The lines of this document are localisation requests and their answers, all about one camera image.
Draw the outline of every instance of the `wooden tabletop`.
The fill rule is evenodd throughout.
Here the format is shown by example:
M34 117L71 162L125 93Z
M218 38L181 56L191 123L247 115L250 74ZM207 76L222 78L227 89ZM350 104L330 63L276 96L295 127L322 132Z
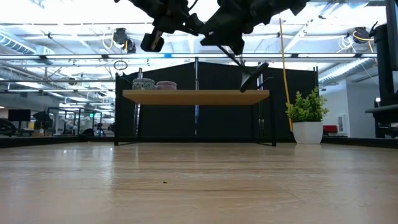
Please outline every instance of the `wooden tabletop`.
M268 90L124 90L123 96L142 105L254 105Z

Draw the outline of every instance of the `patterned bowl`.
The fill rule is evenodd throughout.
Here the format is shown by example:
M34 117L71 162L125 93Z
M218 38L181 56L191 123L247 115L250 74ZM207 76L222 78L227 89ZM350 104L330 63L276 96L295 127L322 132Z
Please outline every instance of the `patterned bowl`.
M176 90L177 84L170 81L161 81L156 83L156 87L158 90Z
M149 78L136 78L132 81L133 90L155 90L155 81Z

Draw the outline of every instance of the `metal rod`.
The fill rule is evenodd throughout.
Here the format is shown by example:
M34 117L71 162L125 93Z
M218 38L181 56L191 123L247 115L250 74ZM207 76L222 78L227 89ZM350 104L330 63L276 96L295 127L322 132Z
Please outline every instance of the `metal rod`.
M0 83L111 83L116 80L0 80Z

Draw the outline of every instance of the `ceiling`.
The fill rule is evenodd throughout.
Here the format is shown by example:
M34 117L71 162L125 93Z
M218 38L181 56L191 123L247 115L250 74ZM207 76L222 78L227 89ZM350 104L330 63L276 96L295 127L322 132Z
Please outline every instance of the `ceiling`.
M353 44L345 47L342 43L347 32L355 27L370 28L386 22L386 9L378 2L352 0L344 4L327 4L316 0L294 16L290 10L276 15L269 25L258 25L254 32L243 37L245 54L280 54L281 40L286 54L294 53L351 53L370 52L368 44ZM137 54L143 54L139 45L146 32L152 31L152 19L127 0L114 3L112 0L12 0L4 1L0 7L0 32L12 35L19 42L32 48L40 49L42 54L123 54L116 46L111 45L110 38L116 28L126 28L127 33L137 45ZM199 0L192 9L202 21L206 21L216 10L216 0ZM282 19L283 39L277 36L280 32L279 18ZM220 54L217 47L200 45L202 37L176 32L164 35L165 45L162 53L171 54ZM0 54L19 54L0 45ZM231 63L217 58L201 59L207 62ZM129 61L126 73L136 72L141 67L152 70L171 65L189 62L187 58L137 58ZM257 63L263 60L250 60ZM7 61L22 69L44 76L53 74L54 78L114 78L116 70L113 60L57 60L49 67L31 60ZM88 66L76 67L76 63ZM318 67L323 72L336 65L321 60L295 62L289 60L287 68L312 70ZM271 63L271 67L282 68L280 60ZM113 83L103 83L103 88L114 88Z

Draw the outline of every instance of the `yellow cable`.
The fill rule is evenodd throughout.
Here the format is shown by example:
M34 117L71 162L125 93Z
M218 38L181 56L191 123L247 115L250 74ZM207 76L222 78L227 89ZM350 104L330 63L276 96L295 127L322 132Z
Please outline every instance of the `yellow cable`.
M280 44L281 44L281 49L282 49L282 64L283 64L283 71L284 71L284 82L285 82L285 92L286 92L286 99L287 103L290 103L289 99L289 89L287 88L287 79L286 79L286 67L285 67L285 47L284 47L284 34L282 30L282 18L279 18L279 29L280 29ZM292 126L292 119L289 118L289 128L290 131L293 131L293 126Z
M372 44L371 44L371 42L370 42L370 41L368 41L368 44L369 44L369 48L371 49L371 52L373 53L373 48L372 48Z
M105 44L105 39L102 39L102 44L104 45L104 47L106 49L111 49L113 47L113 34L112 34L112 38L111 38L111 45L109 47Z
M365 38L360 38L360 37L357 37L356 35L355 35L355 33L357 33L356 31L354 31L353 32L353 36L355 37L355 38L357 38L358 40L363 40L363 41L373 41L373 39L365 39Z

